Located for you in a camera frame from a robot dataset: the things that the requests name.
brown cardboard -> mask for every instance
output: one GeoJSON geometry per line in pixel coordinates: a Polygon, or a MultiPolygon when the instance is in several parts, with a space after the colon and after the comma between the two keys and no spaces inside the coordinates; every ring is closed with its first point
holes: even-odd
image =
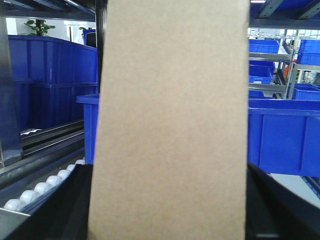
{"type": "Polygon", "coordinates": [[[248,0],[109,0],[92,240],[244,238],[248,0]]]}

green plant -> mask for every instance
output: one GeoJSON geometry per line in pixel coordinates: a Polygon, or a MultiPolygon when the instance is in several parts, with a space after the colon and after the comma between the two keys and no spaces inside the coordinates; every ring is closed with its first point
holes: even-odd
{"type": "Polygon", "coordinates": [[[56,26],[47,25],[46,20],[43,19],[29,20],[24,25],[35,31],[35,33],[30,33],[29,36],[46,36],[49,29],[56,28],[56,26]]]}

steel bar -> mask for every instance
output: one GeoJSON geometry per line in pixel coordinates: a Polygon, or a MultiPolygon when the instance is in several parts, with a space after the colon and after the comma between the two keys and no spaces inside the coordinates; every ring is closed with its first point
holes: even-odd
{"type": "Polygon", "coordinates": [[[284,0],[267,0],[261,7],[258,14],[259,19],[269,18],[284,0]]]}
{"type": "Polygon", "coordinates": [[[314,0],[301,11],[298,19],[308,20],[318,13],[320,13],[320,0],[314,0]]]}
{"type": "Polygon", "coordinates": [[[30,133],[21,138],[23,149],[28,149],[64,135],[84,129],[84,121],[76,121],[64,125],[55,126],[35,133],[30,133]]]}

roller conveyor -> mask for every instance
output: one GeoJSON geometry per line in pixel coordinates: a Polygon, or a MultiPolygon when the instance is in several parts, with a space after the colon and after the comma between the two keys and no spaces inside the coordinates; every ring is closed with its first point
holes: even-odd
{"type": "Polygon", "coordinates": [[[14,230],[51,197],[60,182],[63,183],[72,172],[76,162],[84,163],[83,127],[83,121],[77,121],[21,136],[22,160],[0,169],[0,218],[3,218],[0,220],[0,240],[5,239],[10,230],[14,230]],[[45,192],[40,190],[40,195],[35,191],[36,186],[41,186],[38,183],[43,186],[49,183],[50,189],[45,192]],[[22,199],[27,202],[30,199],[28,193],[36,194],[37,198],[18,208],[10,204],[8,207],[9,200],[22,199]]]}

